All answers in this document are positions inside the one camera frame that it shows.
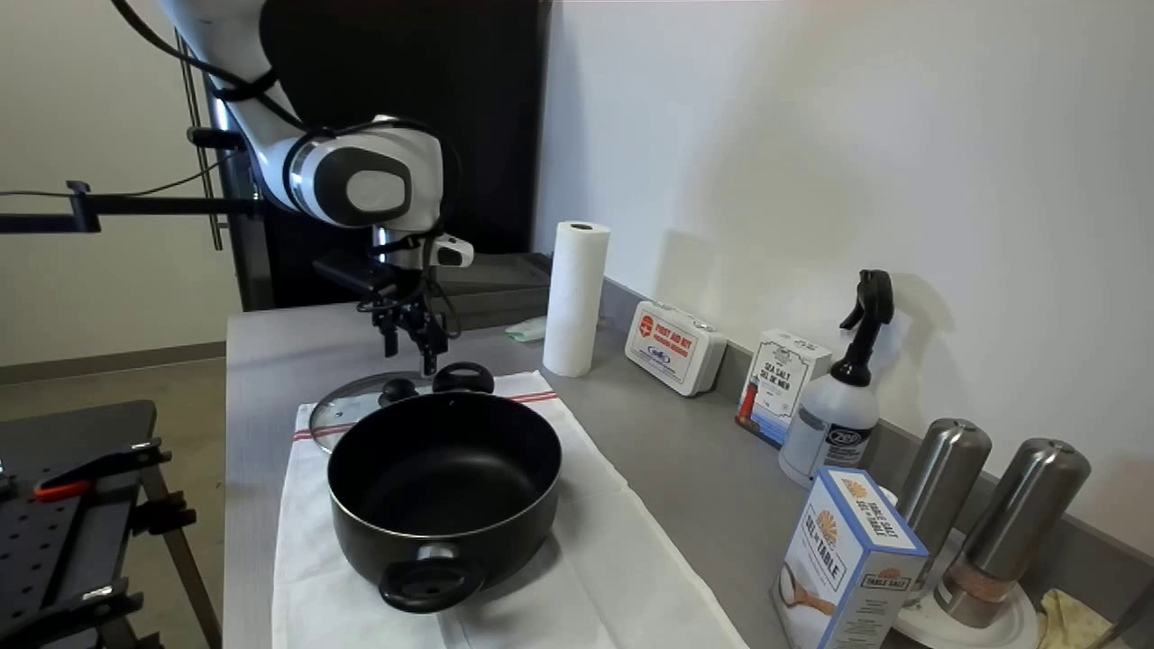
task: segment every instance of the white cloth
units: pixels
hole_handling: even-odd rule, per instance
[[[529,374],[499,380],[563,439],[551,542],[510,585],[448,614],[397,614],[355,574],[332,535],[330,449],[294,439],[274,554],[274,649],[729,649],[742,645],[713,592],[588,439],[575,410]]]

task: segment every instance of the cardboard box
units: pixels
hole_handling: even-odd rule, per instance
[[[641,300],[624,338],[624,358],[681,397],[713,388],[724,338],[686,311]]]
[[[772,579],[794,649],[873,649],[927,561],[924,542],[863,467],[824,467]]]
[[[791,332],[765,332],[737,407],[737,422],[782,448],[802,388],[831,370],[831,350]]]

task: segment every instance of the black pot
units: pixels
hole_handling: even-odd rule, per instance
[[[397,608],[457,606],[550,536],[563,448],[539,410],[470,392],[492,386],[480,364],[450,364],[438,392],[369,413],[332,449],[339,547]]]

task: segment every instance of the gray countertop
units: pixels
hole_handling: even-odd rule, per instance
[[[542,368],[542,346],[496,329],[464,332],[443,359],[492,370]],[[381,359],[355,308],[243,315],[228,329],[224,645],[271,645],[271,561],[296,405],[381,368],[417,368],[411,346]],[[588,435],[651,504],[749,645],[785,645],[767,576],[785,552],[805,489],[774,449],[731,427],[724,397],[681,399],[598,334],[595,370],[544,374]]]

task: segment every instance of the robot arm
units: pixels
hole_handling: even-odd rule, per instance
[[[260,43],[262,0],[160,0],[160,8],[197,61],[249,84],[271,78],[262,100],[232,100],[232,117],[258,155],[262,186],[285,210],[332,228],[381,228],[379,238],[439,228],[439,142],[387,117],[339,133],[303,129]]]
[[[397,353],[405,329],[433,370],[448,350],[448,317],[427,300],[427,270],[472,262],[472,245],[439,230],[439,142],[391,117],[355,129],[308,129],[271,77],[260,43],[262,0],[160,0],[160,8],[190,55],[217,68],[217,92],[243,92],[228,109],[271,198],[332,228],[371,228],[379,255],[369,279],[349,268],[320,274],[360,290],[387,358]]]

